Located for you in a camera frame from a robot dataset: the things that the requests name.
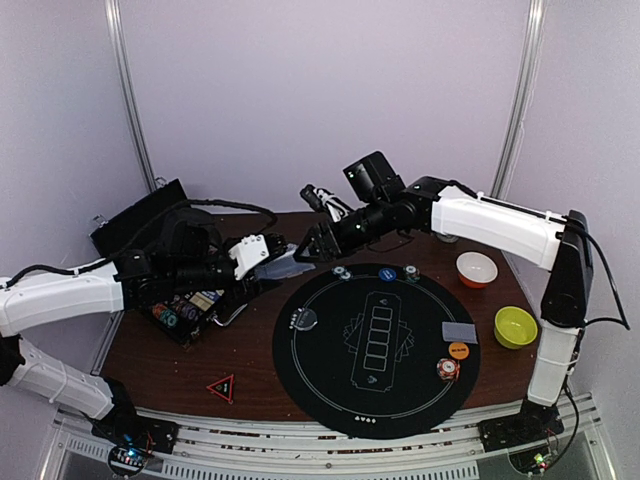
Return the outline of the deck of blue cards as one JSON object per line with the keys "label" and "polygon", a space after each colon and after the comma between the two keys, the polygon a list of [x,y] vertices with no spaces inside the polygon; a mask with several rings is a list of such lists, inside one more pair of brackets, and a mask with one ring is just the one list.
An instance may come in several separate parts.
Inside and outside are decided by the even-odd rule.
{"label": "deck of blue cards", "polygon": [[275,260],[255,268],[256,277],[264,280],[284,280],[314,270],[313,263],[301,263],[294,259],[294,249],[290,249]]}

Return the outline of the green yellow poker chip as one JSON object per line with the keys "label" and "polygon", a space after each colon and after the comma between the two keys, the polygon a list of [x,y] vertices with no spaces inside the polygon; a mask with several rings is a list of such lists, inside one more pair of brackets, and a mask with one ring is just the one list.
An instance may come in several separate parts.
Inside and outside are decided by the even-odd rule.
{"label": "green yellow poker chip", "polygon": [[404,267],[404,275],[409,282],[417,282],[420,278],[419,270],[413,265],[406,265]]}

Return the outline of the blue small blind button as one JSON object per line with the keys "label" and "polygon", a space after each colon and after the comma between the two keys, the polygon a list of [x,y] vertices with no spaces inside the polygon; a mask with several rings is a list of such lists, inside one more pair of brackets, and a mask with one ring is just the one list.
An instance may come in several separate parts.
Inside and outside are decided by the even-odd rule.
{"label": "blue small blind button", "polygon": [[397,279],[397,273],[394,269],[385,267],[379,270],[378,276],[385,282],[392,282]]}

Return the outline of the clear acrylic dealer button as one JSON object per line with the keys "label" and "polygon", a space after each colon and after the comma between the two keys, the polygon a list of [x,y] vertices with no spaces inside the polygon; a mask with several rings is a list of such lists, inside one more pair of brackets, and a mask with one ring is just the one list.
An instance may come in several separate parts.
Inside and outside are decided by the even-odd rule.
{"label": "clear acrylic dealer button", "polygon": [[298,331],[310,331],[318,323],[317,314],[308,308],[300,308],[295,311],[292,320],[293,328]]}

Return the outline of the dealt blue card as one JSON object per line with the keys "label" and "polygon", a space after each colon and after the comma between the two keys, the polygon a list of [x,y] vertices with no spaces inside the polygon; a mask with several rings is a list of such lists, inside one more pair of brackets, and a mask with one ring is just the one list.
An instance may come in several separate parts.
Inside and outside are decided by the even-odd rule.
{"label": "dealt blue card", "polygon": [[442,338],[445,342],[477,344],[478,338],[473,323],[443,322]]}

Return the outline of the orange big blind button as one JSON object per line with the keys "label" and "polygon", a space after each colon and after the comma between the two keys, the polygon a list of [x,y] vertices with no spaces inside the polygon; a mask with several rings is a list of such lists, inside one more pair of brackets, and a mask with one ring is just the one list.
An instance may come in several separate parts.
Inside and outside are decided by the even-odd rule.
{"label": "orange big blind button", "polygon": [[449,344],[448,353],[451,359],[460,362],[470,356],[470,348],[464,342],[452,342]]}

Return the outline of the orange poker chip stack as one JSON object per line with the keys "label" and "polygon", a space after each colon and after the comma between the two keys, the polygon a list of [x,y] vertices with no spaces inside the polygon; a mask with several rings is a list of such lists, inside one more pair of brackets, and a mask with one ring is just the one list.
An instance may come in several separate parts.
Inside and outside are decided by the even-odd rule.
{"label": "orange poker chip stack", "polygon": [[436,372],[441,380],[455,382],[459,378],[460,364],[451,358],[441,358],[436,365]]}

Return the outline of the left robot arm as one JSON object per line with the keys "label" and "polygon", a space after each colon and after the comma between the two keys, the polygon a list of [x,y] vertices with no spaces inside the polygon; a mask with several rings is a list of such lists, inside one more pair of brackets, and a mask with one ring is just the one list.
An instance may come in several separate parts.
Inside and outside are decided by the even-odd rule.
{"label": "left robot arm", "polygon": [[32,265],[1,281],[1,383],[72,407],[123,444],[144,424],[119,381],[89,375],[44,353],[22,333],[89,314],[149,308],[178,294],[223,290],[244,300],[260,292],[254,270],[281,241],[250,233],[222,239],[211,214],[182,202],[124,212],[99,229],[111,251],[75,268]]}

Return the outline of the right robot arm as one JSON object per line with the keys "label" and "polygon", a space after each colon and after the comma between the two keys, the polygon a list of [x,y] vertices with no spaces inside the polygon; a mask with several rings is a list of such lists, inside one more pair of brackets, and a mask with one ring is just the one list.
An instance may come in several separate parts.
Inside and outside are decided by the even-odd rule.
{"label": "right robot arm", "polygon": [[558,419],[557,401],[579,356],[593,278],[583,214],[540,212],[477,193],[456,180],[423,176],[404,184],[373,152],[343,171],[363,207],[353,209],[311,184],[300,192],[327,219],[311,227],[298,262],[328,263],[353,255],[392,231],[455,236],[516,255],[549,274],[540,306],[542,333],[532,378],[512,430],[535,440]]}

